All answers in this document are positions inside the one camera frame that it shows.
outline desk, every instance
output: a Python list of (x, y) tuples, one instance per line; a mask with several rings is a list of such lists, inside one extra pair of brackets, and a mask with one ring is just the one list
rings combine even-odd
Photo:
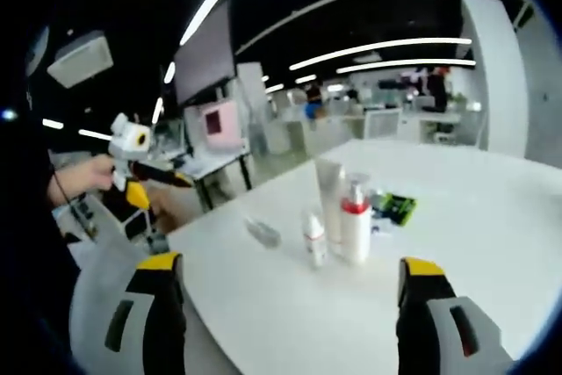
[[(441, 265), (501, 329), (518, 358), (553, 309), (562, 285), (562, 171), (471, 148), (350, 141), (325, 158), (371, 176), (370, 187), (418, 198), (403, 228), (376, 237), (352, 269), (333, 257), (310, 269), (300, 228), (320, 204), (313, 163), (171, 234), (205, 325), (245, 375), (397, 373), (399, 260)], [(264, 249), (246, 216), (282, 235)]]
[(205, 201), (205, 205), (209, 210), (212, 210), (213, 202), (205, 186), (205, 177), (238, 161), (246, 189), (249, 191), (252, 189), (252, 183), (249, 179), (248, 167), (244, 162), (244, 158), (247, 155), (249, 155), (249, 148), (246, 145), (242, 149), (234, 152), (213, 152), (204, 148), (198, 148), (195, 157), (184, 155), (184, 165), (176, 169), (176, 171), (193, 179), (196, 189), (198, 189)]
[(460, 123), (460, 120), (461, 115), (455, 112), (403, 112), (400, 115), (398, 139), (401, 141), (423, 143), (423, 135), (425, 133), (423, 127), (428, 123), (457, 125)]

